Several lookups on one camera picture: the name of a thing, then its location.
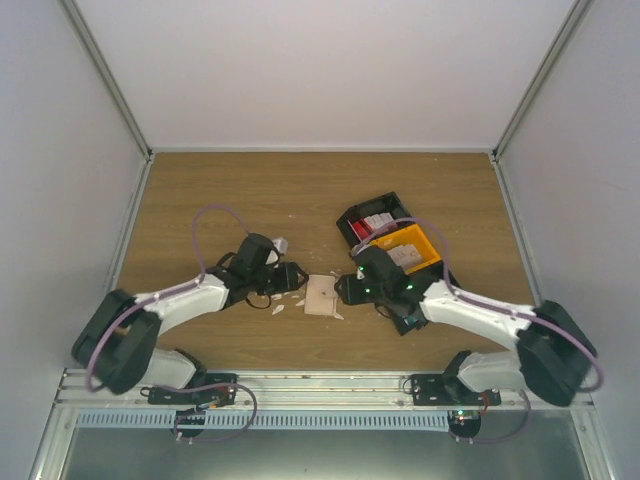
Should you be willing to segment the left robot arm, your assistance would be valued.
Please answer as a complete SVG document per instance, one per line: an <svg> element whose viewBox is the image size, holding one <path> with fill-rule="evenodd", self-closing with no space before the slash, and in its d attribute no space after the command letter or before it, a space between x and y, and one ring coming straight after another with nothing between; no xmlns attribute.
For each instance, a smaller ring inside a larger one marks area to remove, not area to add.
<svg viewBox="0 0 640 480"><path fill-rule="evenodd" d="M178 349L159 349L158 338L202 315L249 304L253 294L271 300L300 289L309 275L282 260L286 249L282 238L249 233L236 252L202 267L192 280L150 293L109 292L71 350L85 368L86 390L121 395L147 382L185 404L201 400L206 380L197 360Z"/></svg>

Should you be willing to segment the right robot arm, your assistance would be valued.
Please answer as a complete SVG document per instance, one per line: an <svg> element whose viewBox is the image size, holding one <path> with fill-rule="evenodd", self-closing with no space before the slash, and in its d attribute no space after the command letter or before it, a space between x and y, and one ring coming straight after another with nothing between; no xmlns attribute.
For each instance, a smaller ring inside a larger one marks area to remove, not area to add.
<svg viewBox="0 0 640 480"><path fill-rule="evenodd" d="M528 390L567 407L586 391L583 383L597 351L561 304L517 305L473 294L453 283L443 262L407 273L375 246L361 250L354 262L355 272L334 286L344 304L384 308L400 334L437 323L502 346L499 353L457 354L443 373L443 393L451 403L464 405L478 392L497 388Z"/></svg>

